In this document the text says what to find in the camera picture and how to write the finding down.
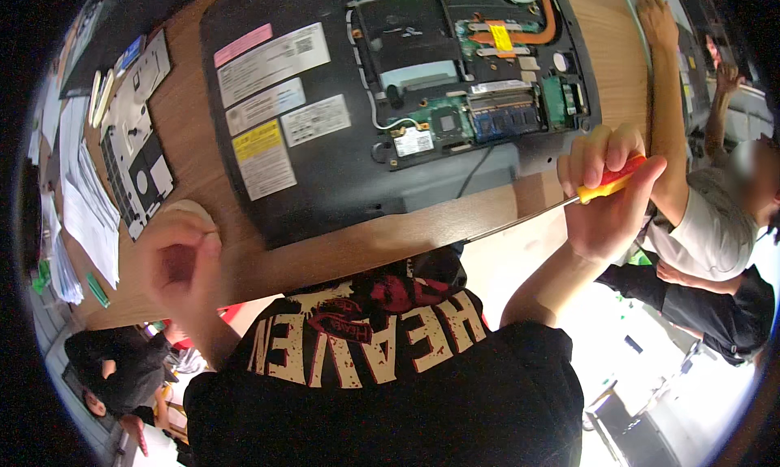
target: screwdriver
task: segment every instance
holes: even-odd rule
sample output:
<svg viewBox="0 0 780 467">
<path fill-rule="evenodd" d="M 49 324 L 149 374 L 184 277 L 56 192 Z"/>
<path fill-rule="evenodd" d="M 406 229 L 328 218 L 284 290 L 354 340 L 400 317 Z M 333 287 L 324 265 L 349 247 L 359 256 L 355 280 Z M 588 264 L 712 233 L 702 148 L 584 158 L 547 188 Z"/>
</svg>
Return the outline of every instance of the screwdriver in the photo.
<svg viewBox="0 0 780 467">
<path fill-rule="evenodd" d="M 579 203 L 587 203 L 591 199 L 607 197 L 612 193 L 618 192 L 626 187 L 626 183 L 631 179 L 633 172 L 636 171 L 645 160 L 647 159 L 642 154 L 632 156 L 631 158 L 628 158 L 620 171 L 604 171 L 604 174 L 601 175 L 601 184 L 599 186 L 596 186 L 593 189 L 590 189 L 587 186 L 580 186 L 577 188 L 577 194 L 573 197 L 564 199 L 563 201 L 556 203 L 549 208 L 544 208 L 543 210 L 539 210 L 538 212 L 530 214 L 519 220 L 509 222 L 508 224 L 502 225 L 501 227 L 493 228 L 492 230 L 488 230 L 479 234 L 478 236 L 471 237 L 468 239 L 468 242 L 473 242 L 475 240 L 479 240 L 480 238 L 492 236 L 494 233 L 506 230 L 507 228 L 512 228 L 515 225 L 521 224 L 523 221 L 536 218 L 539 215 L 545 214 L 555 208 L 565 207 L 569 203 L 574 203 L 575 201 Z"/>
</svg>

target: green clip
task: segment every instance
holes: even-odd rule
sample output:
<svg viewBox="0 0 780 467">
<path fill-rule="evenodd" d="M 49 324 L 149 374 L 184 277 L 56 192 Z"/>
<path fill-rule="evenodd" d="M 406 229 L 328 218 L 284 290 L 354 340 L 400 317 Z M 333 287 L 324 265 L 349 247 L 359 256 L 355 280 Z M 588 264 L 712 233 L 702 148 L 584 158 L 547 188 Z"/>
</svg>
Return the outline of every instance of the green clip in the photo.
<svg viewBox="0 0 780 467">
<path fill-rule="evenodd" d="M 97 298 L 104 308 L 108 308 L 108 305 L 110 305 L 111 302 L 108 300 L 108 297 L 103 292 L 103 288 L 100 287 L 98 280 L 92 276 L 91 272 L 87 273 L 87 282 L 89 283 L 90 290 L 92 290 L 92 294 L 95 295 L 95 298 Z"/>
</svg>

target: workbench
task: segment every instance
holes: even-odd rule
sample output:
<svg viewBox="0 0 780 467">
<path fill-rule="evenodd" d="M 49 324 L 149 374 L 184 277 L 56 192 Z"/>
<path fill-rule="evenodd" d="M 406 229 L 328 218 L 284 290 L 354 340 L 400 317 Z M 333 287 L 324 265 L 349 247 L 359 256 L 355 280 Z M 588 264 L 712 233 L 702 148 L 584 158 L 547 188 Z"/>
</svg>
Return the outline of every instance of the workbench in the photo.
<svg viewBox="0 0 780 467">
<path fill-rule="evenodd" d="M 479 236 L 557 203 L 563 198 L 555 171 L 475 193 L 411 214 L 389 215 L 302 242 L 266 251 L 242 213 L 222 166 L 206 98 L 199 23 L 214 0 L 196 0 L 164 24 L 171 72 L 148 101 L 151 119 L 175 178 L 165 200 L 193 199 L 213 217 L 223 242 L 222 281 L 228 302 L 243 303 L 367 270 Z M 648 74 L 637 27 L 625 0 L 569 0 L 579 21 L 598 83 L 603 123 L 616 128 L 648 122 Z M 104 188 L 100 133 L 84 136 Z M 41 144 L 41 159 L 47 144 Z M 62 194 L 55 202 L 62 209 Z M 141 292 L 137 245 L 123 223 L 119 238 L 119 284 L 113 290 L 80 244 L 63 228 L 63 239 L 84 294 L 78 307 L 87 328 L 110 328 L 165 317 Z M 111 306 L 91 294 L 87 273 L 100 281 Z"/>
</svg>

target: red and yellow screwdriver handle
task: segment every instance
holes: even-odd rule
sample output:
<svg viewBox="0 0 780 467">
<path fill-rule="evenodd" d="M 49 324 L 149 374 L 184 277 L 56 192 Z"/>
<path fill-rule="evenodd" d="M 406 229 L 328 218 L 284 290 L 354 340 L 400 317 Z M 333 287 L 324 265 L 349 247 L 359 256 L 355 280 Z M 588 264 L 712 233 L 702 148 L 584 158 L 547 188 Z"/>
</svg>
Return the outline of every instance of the red and yellow screwdriver handle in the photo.
<svg viewBox="0 0 780 467">
<path fill-rule="evenodd" d="M 604 174 L 601 176 L 601 184 L 596 188 L 590 189 L 586 186 L 580 186 L 577 188 L 577 196 L 580 197 L 580 203 L 587 203 L 596 197 L 607 197 L 625 188 L 633 172 L 645 160 L 647 159 L 642 154 L 637 154 L 629 158 L 620 171 L 604 171 Z"/>
</svg>

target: hand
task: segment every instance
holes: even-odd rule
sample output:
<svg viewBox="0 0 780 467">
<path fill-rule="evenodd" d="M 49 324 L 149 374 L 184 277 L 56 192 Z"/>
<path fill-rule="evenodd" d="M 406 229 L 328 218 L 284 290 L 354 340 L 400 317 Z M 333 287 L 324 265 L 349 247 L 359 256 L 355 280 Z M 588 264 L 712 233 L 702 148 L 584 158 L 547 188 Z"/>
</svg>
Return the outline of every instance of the hand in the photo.
<svg viewBox="0 0 780 467">
<path fill-rule="evenodd" d="M 558 180 L 564 194 L 574 196 L 581 185 L 597 187 L 605 166 L 619 171 L 631 153 L 644 154 L 644 141 L 639 131 L 627 124 L 614 132 L 599 125 L 590 136 L 575 138 L 571 155 L 558 158 Z M 637 238 L 650 191 L 665 168 L 666 160 L 653 156 L 633 173 L 626 189 L 587 205 L 567 205 L 566 230 L 574 253 L 597 265 L 620 257 Z"/>
<path fill-rule="evenodd" d="M 171 345 L 178 344 L 185 338 L 187 338 L 187 334 L 185 331 L 176 323 L 171 322 L 168 326 L 165 327 L 165 329 L 162 331 L 162 334 L 165 336 L 165 339 L 168 340 L 168 343 Z"/>
<path fill-rule="evenodd" d="M 207 310 L 220 280 L 215 232 L 197 215 L 174 210 L 155 216 L 138 242 L 142 288 L 171 317 Z"/>
<path fill-rule="evenodd" d="M 733 64 L 721 63 L 717 67 L 716 91 L 724 94 L 734 93 L 745 81 L 745 76 L 739 75 L 739 70 Z"/>
<path fill-rule="evenodd" d="M 651 48 L 677 50 L 679 33 L 669 2 L 637 0 L 637 14 Z"/>
<path fill-rule="evenodd" d="M 682 286 L 688 286 L 688 275 L 678 271 L 674 267 L 670 266 L 663 260 L 658 261 L 658 268 L 656 269 L 655 273 L 659 279 L 663 279 L 664 281 L 673 284 L 673 285 L 682 285 Z"/>
<path fill-rule="evenodd" d="M 144 457 L 149 456 L 146 440 L 143 438 L 143 421 L 135 415 L 124 415 L 119 419 L 119 424 L 141 448 Z"/>
</svg>

